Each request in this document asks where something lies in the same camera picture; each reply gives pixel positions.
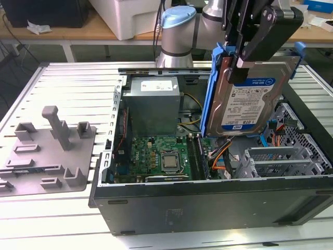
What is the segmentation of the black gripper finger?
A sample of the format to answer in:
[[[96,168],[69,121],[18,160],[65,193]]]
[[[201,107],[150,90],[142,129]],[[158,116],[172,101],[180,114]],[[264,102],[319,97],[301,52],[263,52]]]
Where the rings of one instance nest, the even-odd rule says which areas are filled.
[[[295,7],[290,8],[293,18],[286,18],[279,7],[270,6],[263,9],[266,15],[261,16],[257,32],[245,44],[241,34],[237,39],[236,52],[230,66],[229,83],[243,83],[249,66],[237,66],[238,62],[255,63],[270,60],[287,42],[303,23],[303,13]]]
[[[250,55],[250,42],[255,27],[257,1],[225,1],[222,28],[225,31],[225,46],[233,46],[238,56]]]

